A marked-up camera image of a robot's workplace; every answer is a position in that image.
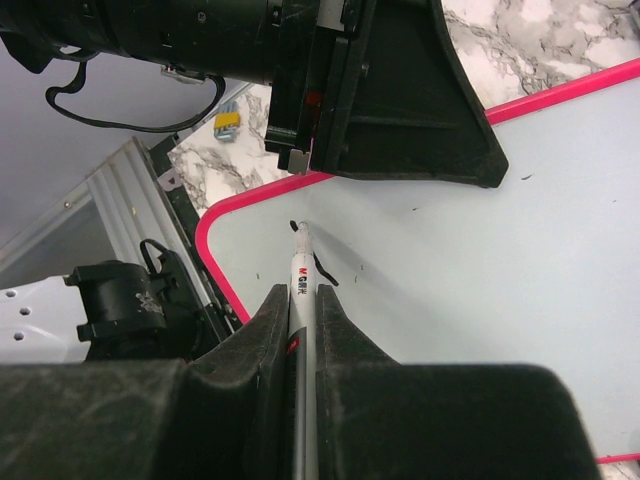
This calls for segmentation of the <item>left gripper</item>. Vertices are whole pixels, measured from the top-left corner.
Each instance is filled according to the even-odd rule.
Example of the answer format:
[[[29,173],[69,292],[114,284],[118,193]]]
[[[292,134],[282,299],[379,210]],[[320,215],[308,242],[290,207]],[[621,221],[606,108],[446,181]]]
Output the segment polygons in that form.
[[[498,187],[509,167],[439,1],[283,1],[266,150],[288,173]]]

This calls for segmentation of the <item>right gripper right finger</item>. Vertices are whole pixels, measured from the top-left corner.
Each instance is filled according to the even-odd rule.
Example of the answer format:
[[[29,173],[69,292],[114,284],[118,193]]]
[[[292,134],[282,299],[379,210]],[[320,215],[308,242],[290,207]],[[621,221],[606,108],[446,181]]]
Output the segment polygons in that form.
[[[415,401],[401,365],[318,290],[318,459],[322,479],[409,479]]]

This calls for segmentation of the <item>black and white marker pen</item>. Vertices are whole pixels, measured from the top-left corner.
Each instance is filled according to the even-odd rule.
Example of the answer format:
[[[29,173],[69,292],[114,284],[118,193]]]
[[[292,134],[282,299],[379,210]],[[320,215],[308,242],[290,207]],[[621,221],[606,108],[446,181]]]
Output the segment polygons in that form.
[[[336,286],[337,280],[322,266],[306,222],[292,220],[295,249],[288,287],[287,359],[293,368],[293,479],[317,479],[318,440],[316,421],[316,297],[318,279]]]

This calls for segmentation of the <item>yellow connector block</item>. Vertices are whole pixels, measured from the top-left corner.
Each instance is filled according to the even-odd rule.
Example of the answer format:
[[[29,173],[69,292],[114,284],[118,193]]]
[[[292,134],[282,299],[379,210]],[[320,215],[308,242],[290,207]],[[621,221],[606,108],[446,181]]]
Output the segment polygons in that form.
[[[214,137],[222,143],[232,143],[238,135],[241,115],[235,100],[223,104],[214,117]]]

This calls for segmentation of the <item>pink framed whiteboard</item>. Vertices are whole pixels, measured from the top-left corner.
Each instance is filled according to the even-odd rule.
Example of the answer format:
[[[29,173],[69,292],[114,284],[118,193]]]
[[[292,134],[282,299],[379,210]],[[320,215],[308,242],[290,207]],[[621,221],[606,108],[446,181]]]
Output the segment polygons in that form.
[[[292,221],[351,321],[404,363],[529,363],[598,459],[639,455],[639,64],[493,108],[499,187],[291,176],[209,208],[196,247],[242,321],[290,276]]]

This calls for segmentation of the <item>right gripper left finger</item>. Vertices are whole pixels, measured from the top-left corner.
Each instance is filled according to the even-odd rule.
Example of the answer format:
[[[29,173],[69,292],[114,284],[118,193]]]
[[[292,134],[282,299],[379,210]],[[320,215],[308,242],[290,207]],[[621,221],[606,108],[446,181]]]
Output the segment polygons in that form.
[[[288,289],[189,369],[186,479],[274,479],[282,437]]]

